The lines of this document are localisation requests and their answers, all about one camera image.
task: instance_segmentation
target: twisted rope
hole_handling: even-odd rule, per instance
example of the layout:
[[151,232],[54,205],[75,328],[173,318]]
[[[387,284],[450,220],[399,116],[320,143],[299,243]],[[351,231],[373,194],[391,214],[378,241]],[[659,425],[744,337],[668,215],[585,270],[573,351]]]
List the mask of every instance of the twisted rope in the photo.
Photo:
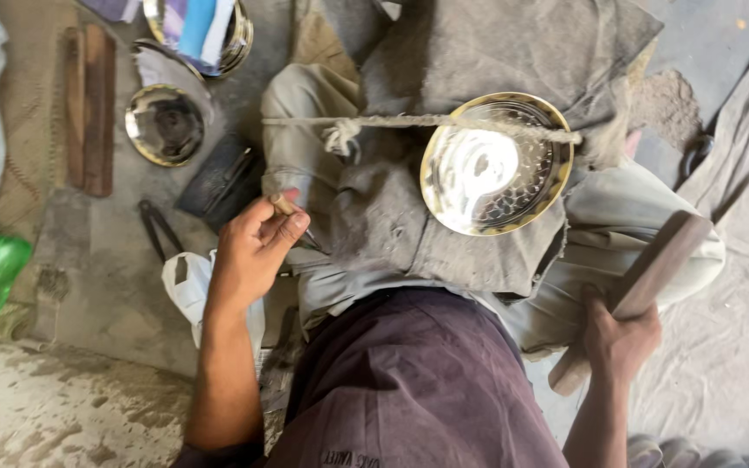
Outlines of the twisted rope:
[[326,151],[349,156],[348,143],[363,127],[441,127],[452,126],[473,130],[504,133],[509,137],[529,137],[554,143],[578,145],[583,142],[579,132],[550,130],[544,127],[528,127],[512,122],[489,122],[444,115],[425,116],[372,116],[372,117],[312,117],[312,118],[265,118],[265,125],[331,125],[323,134]]

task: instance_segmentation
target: brass plate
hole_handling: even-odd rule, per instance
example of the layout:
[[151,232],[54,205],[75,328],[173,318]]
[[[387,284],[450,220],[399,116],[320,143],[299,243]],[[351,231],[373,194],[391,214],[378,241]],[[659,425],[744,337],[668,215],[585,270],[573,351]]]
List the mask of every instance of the brass plate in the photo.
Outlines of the brass plate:
[[201,147],[204,121],[186,92],[153,84],[132,97],[126,111],[126,132],[146,159],[175,167],[187,164]]
[[[522,92],[478,97],[450,115],[570,131],[556,107]],[[570,144],[439,127],[423,154],[421,192],[447,228],[496,236],[521,228],[550,207],[565,187],[572,161]]]

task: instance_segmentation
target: wooden plank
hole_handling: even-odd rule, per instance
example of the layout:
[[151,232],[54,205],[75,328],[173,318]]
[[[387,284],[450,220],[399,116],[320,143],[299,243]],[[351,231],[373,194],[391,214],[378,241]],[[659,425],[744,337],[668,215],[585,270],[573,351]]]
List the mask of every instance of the wooden plank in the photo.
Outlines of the wooden plank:
[[[644,313],[707,238],[713,224],[698,215],[676,211],[663,225],[621,281],[609,292],[608,307],[617,320]],[[591,375],[582,339],[577,339],[548,374],[551,389],[566,397]]]
[[86,74],[85,38],[77,27],[65,32],[65,89],[68,138],[68,182],[75,188],[83,184],[83,100]]
[[111,195],[114,158],[115,43],[102,27],[86,25],[83,191]]

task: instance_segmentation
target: stack of metal plates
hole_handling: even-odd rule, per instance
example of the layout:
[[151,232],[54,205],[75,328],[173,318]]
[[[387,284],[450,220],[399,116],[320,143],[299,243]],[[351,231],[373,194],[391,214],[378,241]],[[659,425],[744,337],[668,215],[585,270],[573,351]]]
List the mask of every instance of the stack of metal plates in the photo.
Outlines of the stack of metal plates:
[[242,65],[253,45],[253,21],[241,2],[235,3],[230,25],[227,26],[224,47],[221,49],[221,62],[217,73],[206,73],[208,78],[221,78]]
[[[152,35],[164,44],[164,0],[143,0],[143,13],[147,17]],[[219,68],[213,72],[202,72],[204,78],[223,78],[237,69],[253,46],[253,22],[247,17],[247,11],[240,1],[236,0],[233,15],[227,26],[227,34],[221,45]]]

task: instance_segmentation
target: wooden mallet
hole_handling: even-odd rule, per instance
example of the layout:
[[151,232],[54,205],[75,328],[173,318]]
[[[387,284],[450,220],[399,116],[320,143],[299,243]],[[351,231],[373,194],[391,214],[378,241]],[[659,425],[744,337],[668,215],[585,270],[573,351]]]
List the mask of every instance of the wooden mallet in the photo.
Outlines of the wooden mallet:
[[[607,307],[612,316],[630,320],[644,313],[712,229],[713,224],[707,219],[676,211],[608,293]],[[568,397],[590,375],[591,364],[580,336],[551,369],[547,382],[556,393]]]

